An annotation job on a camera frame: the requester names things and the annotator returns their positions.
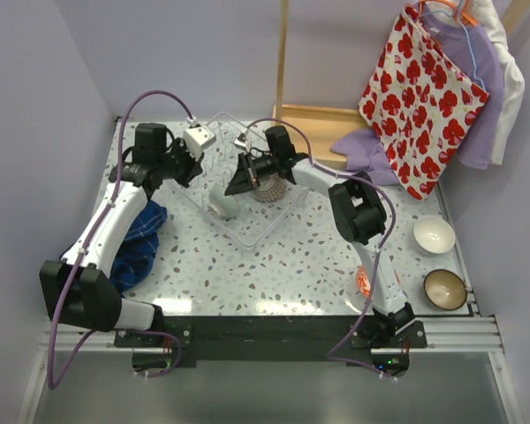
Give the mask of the white wire dish rack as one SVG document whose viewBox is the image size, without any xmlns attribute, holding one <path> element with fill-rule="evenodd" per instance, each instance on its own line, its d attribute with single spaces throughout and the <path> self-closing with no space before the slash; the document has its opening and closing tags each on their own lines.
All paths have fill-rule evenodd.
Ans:
<svg viewBox="0 0 530 424">
<path fill-rule="evenodd" d="M 224 188 L 231 182 L 241 152 L 233 146 L 236 136 L 245 131 L 243 122 L 229 113 L 221 112 L 208 121 L 209 129 L 216 135 L 216 142 L 205 151 L 203 172 L 191 181 L 188 188 L 178 187 L 203 216 L 217 226 L 224 235 L 246 249 L 256 247 L 275 229 L 308 195 L 306 188 L 286 183 L 286 192 L 278 201 L 262 203 L 252 192 L 233 195 L 241 213 L 230 219 L 220 219 L 208 211 L 208 194 L 213 185 Z"/>
</svg>

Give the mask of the pale green bowl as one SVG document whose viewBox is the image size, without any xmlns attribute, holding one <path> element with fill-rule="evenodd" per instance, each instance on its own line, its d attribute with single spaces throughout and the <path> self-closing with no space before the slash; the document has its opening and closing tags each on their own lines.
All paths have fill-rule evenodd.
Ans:
<svg viewBox="0 0 530 424">
<path fill-rule="evenodd" d="M 220 219 L 230 219 L 239 216 L 241 207 L 238 201 L 225 195 L 225 188 L 215 184 L 208 194 L 208 211 Z"/>
</svg>

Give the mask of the brown lattice pattern bowl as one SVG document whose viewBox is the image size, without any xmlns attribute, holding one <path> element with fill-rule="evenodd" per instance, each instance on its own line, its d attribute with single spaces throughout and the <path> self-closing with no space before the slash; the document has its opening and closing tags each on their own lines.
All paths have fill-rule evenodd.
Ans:
<svg viewBox="0 0 530 424">
<path fill-rule="evenodd" d="M 252 196 L 259 202 L 270 203 L 281 199 L 286 192 L 286 181 L 277 174 L 260 180 L 260 185 L 253 189 Z"/>
</svg>

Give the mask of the orange floral pattern bowl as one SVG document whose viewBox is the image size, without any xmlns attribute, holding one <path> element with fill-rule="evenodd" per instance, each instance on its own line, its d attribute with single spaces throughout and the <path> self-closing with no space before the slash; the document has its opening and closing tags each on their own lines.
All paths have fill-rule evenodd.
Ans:
<svg viewBox="0 0 530 424">
<path fill-rule="evenodd" d="M 365 267 L 361 265 L 356 273 L 356 285 L 358 287 L 359 292 L 367 298 L 370 295 L 371 292 L 371 284 L 369 282 L 369 279 L 367 277 L 367 272 L 365 270 Z"/>
</svg>

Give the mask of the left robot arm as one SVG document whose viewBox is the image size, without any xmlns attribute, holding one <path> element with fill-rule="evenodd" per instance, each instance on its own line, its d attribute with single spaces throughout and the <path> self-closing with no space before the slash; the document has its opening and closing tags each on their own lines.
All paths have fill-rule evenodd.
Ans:
<svg viewBox="0 0 530 424">
<path fill-rule="evenodd" d="M 202 173 L 204 151 L 216 140 L 205 125 L 172 138 L 166 125 L 143 123 L 109 175 L 102 201 L 77 241 L 39 279 L 49 318 L 84 329 L 134 329 L 145 346 L 165 336 L 160 307 L 123 299 L 110 281 L 117 251 L 133 221 L 165 180 L 187 187 Z"/>
</svg>

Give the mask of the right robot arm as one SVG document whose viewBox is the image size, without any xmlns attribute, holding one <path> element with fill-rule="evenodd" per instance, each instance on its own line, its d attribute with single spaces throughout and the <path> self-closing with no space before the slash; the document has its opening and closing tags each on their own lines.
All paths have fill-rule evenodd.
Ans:
<svg viewBox="0 0 530 424">
<path fill-rule="evenodd" d="M 370 284 L 367 304 L 374 317 L 352 329 L 388 347 L 397 346 L 407 336 L 415 320 L 412 306 L 400 286 L 398 275 L 383 245 L 390 236 L 387 213 L 393 204 L 386 193 L 365 173 L 349 174 L 319 164 L 311 155 L 299 153 L 282 125 L 265 131 L 268 149 L 254 155 L 248 132 L 234 141 L 240 150 L 237 169 L 225 189 L 227 196 L 250 192 L 274 175 L 296 186 L 304 186 L 329 200 L 339 235 L 353 246 Z"/>
</svg>

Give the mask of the blue plaid cloth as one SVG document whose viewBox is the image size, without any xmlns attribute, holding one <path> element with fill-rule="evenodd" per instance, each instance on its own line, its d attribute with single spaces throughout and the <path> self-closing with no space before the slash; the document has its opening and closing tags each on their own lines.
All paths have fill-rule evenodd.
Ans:
<svg viewBox="0 0 530 424">
<path fill-rule="evenodd" d="M 131 290 L 148 276 L 160 245 L 157 232 L 167 219 L 167 208 L 148 201 L 133 220 L 110 272 L 110 282 L 120 294 Z"/>
</svg>

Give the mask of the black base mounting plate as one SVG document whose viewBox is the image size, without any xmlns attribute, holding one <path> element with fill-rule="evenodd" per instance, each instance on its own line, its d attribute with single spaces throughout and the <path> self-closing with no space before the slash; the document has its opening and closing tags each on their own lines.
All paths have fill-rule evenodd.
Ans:
<svg viewBox="0 0 530 424">
<path fill-rule="evenodd" d="M 163 335 L 115 337 L 117 348 L 134 351 L 136 371 L 202 361 L 320 362 L 340 358 L 392 375 L 410 365 L 412 349 L 428 345 L 422 321 L 415 319 L 390 341 L 379 343 L 352 328 L 374 317 L 352 315 L 167 316 Z"/>
</svg>

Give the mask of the red poppy print tote bag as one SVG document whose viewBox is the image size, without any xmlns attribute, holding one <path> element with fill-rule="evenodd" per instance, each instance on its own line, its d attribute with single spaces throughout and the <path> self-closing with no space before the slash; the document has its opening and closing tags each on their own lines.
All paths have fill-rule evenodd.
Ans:
<svg viewBox="0 0 530 424">
<path fill-rule="evenodd" d="M 384 44 L 358 111 L 383 144 L 402 187 L 425 200 L 489 98 L 404 6 Z"/>
</svg>

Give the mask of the plain white bowl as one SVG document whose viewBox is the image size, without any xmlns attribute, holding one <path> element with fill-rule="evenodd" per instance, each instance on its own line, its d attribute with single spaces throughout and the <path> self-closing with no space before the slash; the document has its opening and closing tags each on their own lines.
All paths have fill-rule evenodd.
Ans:
<svg viewBox="0 0 530 424">
<path fill-rule="evenodd" d="M 453 228 L 440 216 L 423 216 L 413 226 L 418 246 L 429 254 L 446 254 L 456 243 Z"/>
</svg>

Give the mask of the dark brown glazed bowl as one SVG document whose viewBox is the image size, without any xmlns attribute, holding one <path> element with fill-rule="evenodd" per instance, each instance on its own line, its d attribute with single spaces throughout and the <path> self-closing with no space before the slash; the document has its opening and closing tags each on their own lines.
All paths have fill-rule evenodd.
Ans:
<svg viewBox="0 0 530 424">
<path fill-rule="evenodd" d="M 423 289 L 428 300 L 443 310 L 460 309 L 467 301 L 464 281 L 447 269 L 429 272 L 424 279 Z"/>
</svg>

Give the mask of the orange clothes hanger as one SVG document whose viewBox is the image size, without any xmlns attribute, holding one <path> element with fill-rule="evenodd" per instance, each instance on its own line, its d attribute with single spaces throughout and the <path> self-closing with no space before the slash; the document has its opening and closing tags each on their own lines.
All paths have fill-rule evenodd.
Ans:
<svg viewBox="0 0 530 424">
<path fill-rule="evenodd" d="M 471 12 L 472 2 L 464 1 L 419 1 L 417 10 L 422 16 L 435 16 L 446 25 L 475 27 L 479 21 Z"/>
</svg>

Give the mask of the blue clothes hanger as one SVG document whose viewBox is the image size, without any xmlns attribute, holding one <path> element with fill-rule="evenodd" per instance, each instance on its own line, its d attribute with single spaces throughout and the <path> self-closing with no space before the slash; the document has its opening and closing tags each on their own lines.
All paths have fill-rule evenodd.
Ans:
<svg viewBox="0 0 530 424">
<path fill-rule="evenodd" d="M 458 4 L 454 8 L 454 18 L 459 23 L 460 27 L 462 28 L 466 36 L 469 54 L 470 54 L 471 61 L 473 64 L 473 78 L 481 86 L 483 90 L 486 90 L 487 88 L 486 88 L 486 84 L 484 80 L 478 75 L 478 65 L 477 65 L 476 57 L 473 51 L 472 40 L 469 34 L 469 30 L 466 27 L 466 23 L 470 22 L 470 19 L 466 17 L 466 8 L 468 4 L 469 2 L 466 0 L 459 1 Z"/>
</svg>

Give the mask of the white garment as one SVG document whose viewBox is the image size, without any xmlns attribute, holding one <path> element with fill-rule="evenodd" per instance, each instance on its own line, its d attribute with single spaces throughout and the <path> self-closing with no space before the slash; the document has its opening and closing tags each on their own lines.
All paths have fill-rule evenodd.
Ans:
<svg viewBox="0 0 530 424">
<path fill-rule="evenodd" d="M 509 51 L 507 33 L 491 0 L 474 1 L 472 15 L 484 28 L 500 62 L 504 82 L 504 98 L 496 126 L 490 163 L 501 165 L 507 140 L 517 120 L 526 83 L 514 56 Z"/>
</svg>

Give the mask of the aluminium rail frame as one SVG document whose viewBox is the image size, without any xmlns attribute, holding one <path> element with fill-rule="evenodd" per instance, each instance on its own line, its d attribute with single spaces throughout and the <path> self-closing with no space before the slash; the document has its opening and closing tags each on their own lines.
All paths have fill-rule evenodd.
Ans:
<svg viewBox="0 0 530 424">
<path fill-rule="evenodd" d="M 21 423 L 520 423 L 496 321 L 421 317 L 383 337 L 374 317 L 173 316 L 183 346 L 92 336 L 49 390 L 39 351 Z"/>
</svg>

